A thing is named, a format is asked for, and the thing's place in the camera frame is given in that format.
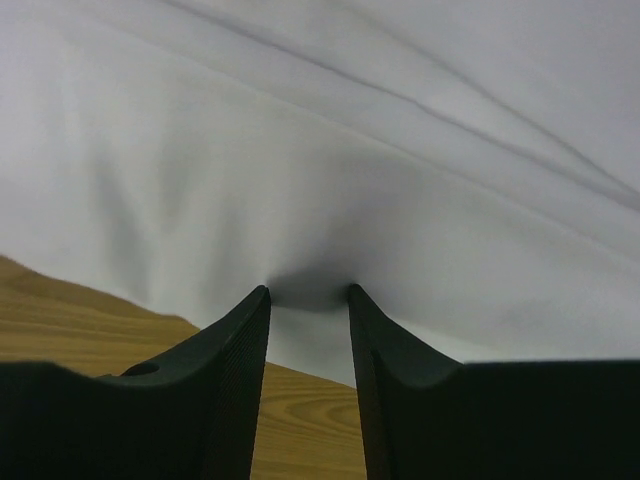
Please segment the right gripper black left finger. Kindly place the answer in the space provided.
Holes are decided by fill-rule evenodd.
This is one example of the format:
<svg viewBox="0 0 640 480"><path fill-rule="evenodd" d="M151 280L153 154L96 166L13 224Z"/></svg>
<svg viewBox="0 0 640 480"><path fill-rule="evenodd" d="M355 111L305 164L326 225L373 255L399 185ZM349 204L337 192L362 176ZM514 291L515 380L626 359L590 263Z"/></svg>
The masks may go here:
<svg viewBox="0 0 640 480"><path fill-rule="evenodd" d="M246 479L271 299L255 288L216 323L121 375L50 362L1 367L5 479Z"/></svg>

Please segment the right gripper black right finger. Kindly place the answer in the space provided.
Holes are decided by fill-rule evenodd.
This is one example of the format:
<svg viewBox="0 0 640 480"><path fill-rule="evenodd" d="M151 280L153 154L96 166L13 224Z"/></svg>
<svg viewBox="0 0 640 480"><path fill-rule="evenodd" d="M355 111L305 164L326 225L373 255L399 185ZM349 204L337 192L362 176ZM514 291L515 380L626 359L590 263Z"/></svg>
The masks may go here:
<svg viewBox="0 0 640 480"><path fill-rule="evenodd" d="M460 363L347 291L371 479L635 479L635 360Z"/></svg>

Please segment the white t shirt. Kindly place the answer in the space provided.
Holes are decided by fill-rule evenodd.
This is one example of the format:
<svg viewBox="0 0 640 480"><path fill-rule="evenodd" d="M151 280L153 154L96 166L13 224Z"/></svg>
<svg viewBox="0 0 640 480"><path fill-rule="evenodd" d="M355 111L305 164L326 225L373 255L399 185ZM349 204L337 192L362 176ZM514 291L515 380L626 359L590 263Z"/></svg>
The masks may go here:
<svg viewBox="0 0 640 480"><path fill-rule="evenodd" d="M460 361L639 354L635 1L5 1L1 252L354 380L345 288Z"/></svg>

